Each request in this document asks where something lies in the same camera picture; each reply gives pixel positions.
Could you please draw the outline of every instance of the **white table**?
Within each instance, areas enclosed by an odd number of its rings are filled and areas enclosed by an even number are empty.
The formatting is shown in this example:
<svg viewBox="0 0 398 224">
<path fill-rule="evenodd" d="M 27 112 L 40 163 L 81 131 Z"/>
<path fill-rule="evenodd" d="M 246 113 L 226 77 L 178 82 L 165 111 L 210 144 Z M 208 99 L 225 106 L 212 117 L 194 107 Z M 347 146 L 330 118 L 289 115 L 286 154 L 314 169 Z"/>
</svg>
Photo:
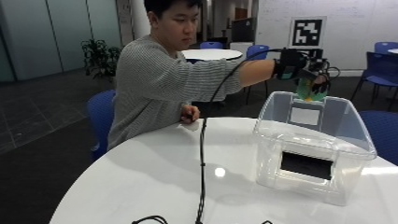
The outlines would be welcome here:
<svg viewBox="0 0 398 224">
<path fill-rule="evenodd" d="M 208 121 L 204 224 L 398 223 L 398 167 L 381 158 L 365 168 L 345 207 L 260 186 L 254 125 L 254 119 Z M 200 124 L 176 124 L 128 140 L 92 164 L 51 223 L 126 224 L 150 215 L 194 223 L 198 203 Z"/>
<path fill-rule="evenodd" d="M 393 54 L 398 54 L 398 49 L 389 49 L 389 52 Z"/>
<path fill-rule="evenodd" d="M 233 49 L 188 49 L 182 51 L 185 59 L 194 60 L 233 60 L 241 57 L 241 52 Z"/>
</svg>

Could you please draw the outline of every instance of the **potted plant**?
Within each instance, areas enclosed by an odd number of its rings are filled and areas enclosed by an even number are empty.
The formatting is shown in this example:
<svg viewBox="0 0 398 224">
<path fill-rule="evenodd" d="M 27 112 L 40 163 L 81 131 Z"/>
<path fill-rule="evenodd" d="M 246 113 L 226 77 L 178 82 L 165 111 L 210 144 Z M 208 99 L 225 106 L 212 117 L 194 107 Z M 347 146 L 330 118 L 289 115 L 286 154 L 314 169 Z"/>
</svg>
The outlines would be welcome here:
<svg viewBox="0 0 398 224">
<path fill-rule="evenodd" d="M 116 47 L 109 48 L 102 40 L 89 39 L 83 41 L 83 50 L 85 53 L 85 75 L 113 82 L 116 75 L 116 66 L 121 50 Z"/>
</svg>

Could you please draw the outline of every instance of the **transparent plastic box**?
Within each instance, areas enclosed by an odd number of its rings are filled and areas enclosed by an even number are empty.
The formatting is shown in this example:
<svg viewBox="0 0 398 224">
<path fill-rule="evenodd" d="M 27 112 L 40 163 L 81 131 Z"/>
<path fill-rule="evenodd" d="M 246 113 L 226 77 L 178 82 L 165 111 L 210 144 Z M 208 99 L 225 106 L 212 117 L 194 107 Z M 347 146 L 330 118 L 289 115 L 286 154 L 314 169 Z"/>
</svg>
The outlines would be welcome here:
<svg viewBox="0 0 398 224">
<path fill-rule="evenodd" d="M 349 100 L 305 102 L 276 91 L 260 112 L 257 183 L 346 205 L 363 167 L 377 157 L 370 134 Z"/>
</svg>

